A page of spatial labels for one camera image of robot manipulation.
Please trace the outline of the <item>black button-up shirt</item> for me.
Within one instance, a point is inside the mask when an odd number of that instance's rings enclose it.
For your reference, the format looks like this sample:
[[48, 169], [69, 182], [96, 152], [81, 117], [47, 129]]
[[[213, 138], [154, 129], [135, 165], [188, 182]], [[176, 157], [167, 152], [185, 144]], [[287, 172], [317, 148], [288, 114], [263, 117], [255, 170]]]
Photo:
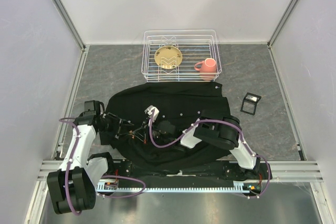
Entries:
[[240, 121], [218, 82], [146, 83], [114, 94], [103, 141], [134, 165], [176, 170], [213, 162], [238, 146]]

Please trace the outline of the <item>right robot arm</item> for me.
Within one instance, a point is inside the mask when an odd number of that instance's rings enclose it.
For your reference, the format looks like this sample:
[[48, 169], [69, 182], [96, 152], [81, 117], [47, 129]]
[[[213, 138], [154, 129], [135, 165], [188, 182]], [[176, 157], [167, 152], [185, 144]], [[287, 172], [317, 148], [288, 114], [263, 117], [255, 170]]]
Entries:
[[200, 115], [194, 122], [150, 118], [140, 131], [141, 139], [130, 144], [127, 157], [144, 169], [174, 172], [231, 154], [245, 178], [259, 173], [260, 158], [246, 143], [234, 116]]

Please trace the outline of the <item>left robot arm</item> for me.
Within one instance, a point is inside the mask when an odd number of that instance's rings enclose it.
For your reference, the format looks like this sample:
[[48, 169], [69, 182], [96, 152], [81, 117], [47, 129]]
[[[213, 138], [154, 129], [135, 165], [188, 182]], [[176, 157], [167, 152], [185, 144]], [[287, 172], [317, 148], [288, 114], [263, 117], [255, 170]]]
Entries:
[[72, 139], [59, 168], [47, 176], [51, 203], [56, 214], [80, 215], [93, 209], [99, 180], [111, 178], [115, 173], [112, 156], [105, 152], [89, 155], [98, 133], [118, 130], [122, 120], [105, 115], [104, 104], [91, 100], [76, 118], [61, 118], [61, 123], [72, 127]]

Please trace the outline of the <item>yellow floral plate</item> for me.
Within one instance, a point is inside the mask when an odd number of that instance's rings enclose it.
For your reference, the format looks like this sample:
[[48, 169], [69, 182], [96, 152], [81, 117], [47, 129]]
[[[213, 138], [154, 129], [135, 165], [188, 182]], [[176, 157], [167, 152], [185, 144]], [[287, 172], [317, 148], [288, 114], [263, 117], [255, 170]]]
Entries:
[[182, 63], [183, 55], [174, 46], [163, 46], [155, 52], [154, 60], [163, 69], [175, 69]]

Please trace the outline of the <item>pink ceramic mug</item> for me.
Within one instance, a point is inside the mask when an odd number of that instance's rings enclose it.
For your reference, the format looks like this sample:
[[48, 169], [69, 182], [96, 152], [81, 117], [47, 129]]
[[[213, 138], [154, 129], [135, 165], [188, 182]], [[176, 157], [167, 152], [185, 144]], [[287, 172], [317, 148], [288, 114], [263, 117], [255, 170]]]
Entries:
[[194, 69], [199, 72], [199, 76], [204, 81], [212, 81], [217, 74], [217, 63], [213, 58], [206, 58], [194, 65]]

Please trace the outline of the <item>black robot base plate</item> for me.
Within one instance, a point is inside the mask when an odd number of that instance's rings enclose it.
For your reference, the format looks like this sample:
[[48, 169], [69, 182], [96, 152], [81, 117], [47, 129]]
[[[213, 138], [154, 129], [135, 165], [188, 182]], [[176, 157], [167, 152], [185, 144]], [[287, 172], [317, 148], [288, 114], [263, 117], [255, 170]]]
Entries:
[[234, 181], [272, 179], [271, 171], [266, 164], [261, 163], [257, 167], [256, 172], [240, 168], [237, 163], [214, 161], [175, 171], [153, 171], [137, 167], [130, 161], [120, 161], [114, 162], [113, 170], [108, 172], [108, 175], [139, 179], [146, 184], [146, 188], [219, 187], [231, 186]]

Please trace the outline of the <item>small black frame stand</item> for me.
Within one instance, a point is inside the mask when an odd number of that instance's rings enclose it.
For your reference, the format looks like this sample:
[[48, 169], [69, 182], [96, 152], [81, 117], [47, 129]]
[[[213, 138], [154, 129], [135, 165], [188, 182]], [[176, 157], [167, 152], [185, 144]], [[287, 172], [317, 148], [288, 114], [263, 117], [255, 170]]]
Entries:
[[[257, 109], [257, 104], [258, 102], [261, 100], [261, 96], [260, 95], [256, 95], [250, 92], [247, 92], [246, 95], [243, 98], [241, 107], [240, 107], [240, 111], [249, 115], [255, 115], [256, 113], [256, 109]], [[244, 109], [245, 104], [251, 104], [253, 106], [253, 111], [249, 112], [247, 110]]]

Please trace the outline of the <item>aluminium frame rail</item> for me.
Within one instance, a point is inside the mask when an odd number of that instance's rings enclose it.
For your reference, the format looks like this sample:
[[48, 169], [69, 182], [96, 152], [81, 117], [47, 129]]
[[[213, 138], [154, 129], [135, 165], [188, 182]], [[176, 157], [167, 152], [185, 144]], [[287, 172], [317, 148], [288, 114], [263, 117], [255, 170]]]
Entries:
[[[296, 183], [296, 182], [322, 182], [322, 174], [315, 161], [268, 161], [270, 168], [270, 181], [272, 183]], [[215, 161], [210, 164], [201, 165], [193, 168], [182, 169], [173, 172], [150, 172], [146, 169], [136, 167], [130, 161], [119, 159], [115, 161], [115, 168], [121, 176], [131, 177], [141, 176], [209, 176], [225, 178], [238, 182], [256, 181], [257, 176], [244, 175], [236, 161]]]

